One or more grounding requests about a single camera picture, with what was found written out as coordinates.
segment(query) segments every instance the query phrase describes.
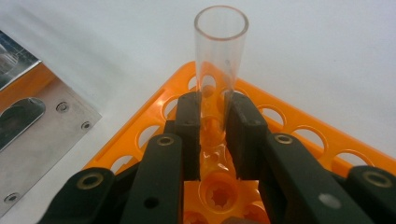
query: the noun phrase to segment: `oval slot in metal plate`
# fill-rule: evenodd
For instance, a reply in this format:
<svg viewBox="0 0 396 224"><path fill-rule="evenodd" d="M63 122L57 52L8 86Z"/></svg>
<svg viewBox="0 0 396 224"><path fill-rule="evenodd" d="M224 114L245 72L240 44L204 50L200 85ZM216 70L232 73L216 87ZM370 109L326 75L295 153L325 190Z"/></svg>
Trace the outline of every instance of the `oval slot in metal plate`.
<svg viewBox="0 0 396 224"><path fill-rule="evenodd" d="M19 100L0 115L0 152L40 119L46 106L37 98Z"/></svg>

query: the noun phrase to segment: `transparent tube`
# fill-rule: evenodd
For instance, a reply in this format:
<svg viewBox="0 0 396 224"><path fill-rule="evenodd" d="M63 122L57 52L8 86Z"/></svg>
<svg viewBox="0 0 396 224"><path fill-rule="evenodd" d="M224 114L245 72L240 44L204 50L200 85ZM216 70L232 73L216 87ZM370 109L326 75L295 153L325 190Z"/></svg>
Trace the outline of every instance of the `transparent tube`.
<svg viewBox="0 0 396 224"><path fill-rule="evenodd" d="M208 7L196 16L194 26L201 130L210 130L212 138L220 138L241 63L248 18L233 7Z"/></svg>

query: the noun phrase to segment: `test tube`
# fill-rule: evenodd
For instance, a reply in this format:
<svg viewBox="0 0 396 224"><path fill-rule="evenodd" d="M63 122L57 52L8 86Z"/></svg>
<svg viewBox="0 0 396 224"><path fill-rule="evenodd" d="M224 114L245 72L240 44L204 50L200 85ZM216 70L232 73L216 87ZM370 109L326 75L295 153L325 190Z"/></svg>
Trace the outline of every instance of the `test tube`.
<svg viewBox="0 0 396 224"><path fill-rule="evenodd" d="M201 130L221 133L241 63L248 18L236 8L214 6L198 13L194 26Z"/></svg>

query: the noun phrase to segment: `white surface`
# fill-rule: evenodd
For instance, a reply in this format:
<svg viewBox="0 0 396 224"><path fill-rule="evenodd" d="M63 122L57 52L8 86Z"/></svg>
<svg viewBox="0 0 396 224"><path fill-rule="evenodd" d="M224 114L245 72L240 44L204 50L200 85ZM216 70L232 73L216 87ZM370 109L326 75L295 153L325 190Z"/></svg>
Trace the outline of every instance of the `white surface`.
<svg viewBox="0 0 396 224"><path fill-rule="evenodd" d="M64 182L194 60L195 15L223 4L250 22L241 78L396 158L394 1L0 0L0 29L103 116L0 223L37 222Z"/></svg>

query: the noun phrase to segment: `orange rack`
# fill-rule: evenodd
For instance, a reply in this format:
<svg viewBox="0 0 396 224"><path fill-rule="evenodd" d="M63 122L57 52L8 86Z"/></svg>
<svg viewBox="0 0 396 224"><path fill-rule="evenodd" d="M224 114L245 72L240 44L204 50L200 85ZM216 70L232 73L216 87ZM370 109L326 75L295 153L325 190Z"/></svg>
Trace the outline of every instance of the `orange rack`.
<svg viewBox="0 0 396 224"><path fill-rule="evenodd" d="M137 111L119 132L84 167L104 167L116 174L142 160L147 141L163 133L167 119L174 119L177 98L195 91L195 63L186 63ZM235 89L260 109L273 133L289 133L300 139L327 170L346 176L350 157L396 175L396 160L342 133L305 112L276 99L242 79ZM228 150L219 147L201 153L201 181L184 183L184 223L220 223L227 217L243 217L269 223L257 190L257 181L235 178Z"/></svg>

